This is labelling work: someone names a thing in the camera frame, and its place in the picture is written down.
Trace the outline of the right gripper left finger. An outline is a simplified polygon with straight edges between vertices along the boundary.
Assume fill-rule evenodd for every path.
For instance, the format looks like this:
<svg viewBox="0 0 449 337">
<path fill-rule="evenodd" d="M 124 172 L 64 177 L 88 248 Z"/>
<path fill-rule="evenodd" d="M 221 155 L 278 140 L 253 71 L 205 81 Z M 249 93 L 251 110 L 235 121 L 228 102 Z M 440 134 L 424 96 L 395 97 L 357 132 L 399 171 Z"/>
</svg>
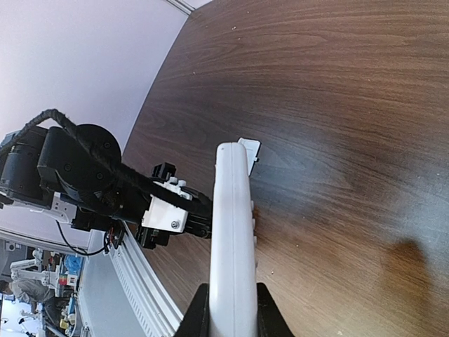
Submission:
<svg viewBox="0 0 449 337">
<path fill-rule="evenodd" d="M 196 290 L 174 337 L 208 337 L 209 322 L 209 284 L 202 283 Z"/>
</svg>

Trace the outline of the white remote control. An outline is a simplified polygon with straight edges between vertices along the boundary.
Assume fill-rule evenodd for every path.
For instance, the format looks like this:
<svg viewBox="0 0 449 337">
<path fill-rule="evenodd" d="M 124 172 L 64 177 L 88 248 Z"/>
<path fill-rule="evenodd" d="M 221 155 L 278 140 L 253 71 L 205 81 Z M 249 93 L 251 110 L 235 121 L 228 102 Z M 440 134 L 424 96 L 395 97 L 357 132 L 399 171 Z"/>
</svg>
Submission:
<svg viewBox="0 0 449 337">
<path fill-rule="evenodd" d="M 222 143 L 216 152 L 210 251 L 209 335 L 257 335 L 253 208 L 246 149 Z"/>
</svg>

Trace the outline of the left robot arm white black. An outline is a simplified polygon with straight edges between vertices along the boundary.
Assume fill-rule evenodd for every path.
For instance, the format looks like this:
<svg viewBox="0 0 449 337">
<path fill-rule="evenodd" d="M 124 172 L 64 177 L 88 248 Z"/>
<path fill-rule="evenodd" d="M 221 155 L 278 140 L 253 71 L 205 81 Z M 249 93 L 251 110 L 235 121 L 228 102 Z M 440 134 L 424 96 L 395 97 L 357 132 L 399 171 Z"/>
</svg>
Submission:
<svg viewBox="0 0 449 337">
<path fill-rule="evenodd" d="M 210 238 L 212 201 L 175 173 L 169 163 L 150 176 L 124 166 L 115 137 L 94 124 L 70 131 L 27 126 L 1 142 L 1 204 L 25 206 L 76 230 L 99 230 L 104 250 L 122 243 L 126 223 L 136 226 L 146 249 L 182 233 Z"/>
</svg>

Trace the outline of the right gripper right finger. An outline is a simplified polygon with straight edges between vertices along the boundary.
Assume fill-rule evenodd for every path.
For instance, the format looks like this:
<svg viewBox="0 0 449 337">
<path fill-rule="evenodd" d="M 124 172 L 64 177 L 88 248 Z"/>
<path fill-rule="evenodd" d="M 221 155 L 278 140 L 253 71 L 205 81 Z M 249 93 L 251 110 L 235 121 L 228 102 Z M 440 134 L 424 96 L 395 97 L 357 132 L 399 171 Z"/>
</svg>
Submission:
<svg viewBox="0 0 449 337">
<path fill-rule="evenodd" d="M 257 329 L 261 337 L 294 337 L 267 286 L 257 283 Z"/>
</svg>

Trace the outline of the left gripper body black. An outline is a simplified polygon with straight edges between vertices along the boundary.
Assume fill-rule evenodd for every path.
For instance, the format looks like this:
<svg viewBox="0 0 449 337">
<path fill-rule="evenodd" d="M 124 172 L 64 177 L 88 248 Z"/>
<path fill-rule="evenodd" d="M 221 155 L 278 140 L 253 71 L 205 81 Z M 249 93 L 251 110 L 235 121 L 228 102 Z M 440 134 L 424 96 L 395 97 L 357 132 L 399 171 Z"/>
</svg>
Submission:
<svg viewBox="0 0 449 337">
<path fill-rule="evenodd" d="M 182 233 L 209 239 L 212 235 L 212 201 L 204 194 L 190 187 L 184 188 L 185 192 L 193 195 L 193 204 L 200 207 L 201 212 L 188 212 L 185 229 Z M 124 186 L 120 190 L 108 192 L 101 198 L 96 197 L 102 207 L 95 210 L 91 205 L 84 203 L 76 207 L 76 215 L 72 220 L 72 228 L 89 232 L 99 230 L 107 233 L 112 238 L 115 246 L 121 243 L 124 232 L 123 223 L 131 223 L 136 226 L 135 239 L 140 246 L 146 249 L 155 249 L 157 246 L 167 246 L 170 236 L 179 235 L 165 230 L 144 229 L 141 226 L 145 211 L 149 208 L 150 194 L 137 191 L 134 187 Z"/>
</svg>

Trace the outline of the white battery cover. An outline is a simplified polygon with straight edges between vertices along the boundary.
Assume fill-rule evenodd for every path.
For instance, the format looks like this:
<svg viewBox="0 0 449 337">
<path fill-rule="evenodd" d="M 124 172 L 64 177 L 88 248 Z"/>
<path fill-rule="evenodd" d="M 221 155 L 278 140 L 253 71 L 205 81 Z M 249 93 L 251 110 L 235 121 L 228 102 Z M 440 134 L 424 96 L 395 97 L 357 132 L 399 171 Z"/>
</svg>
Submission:
<svg viewBox="0 0 449 337">
<path fill-rule="evenodd" d="M 242 146 L 245 147 L 248 175 L 250 176 L 254 165 L 259 161 L 258 154 L 260 151 L 261 142 L 259 140 L 239 138 L 238 144 L 241 144 Z"/>
</svg>

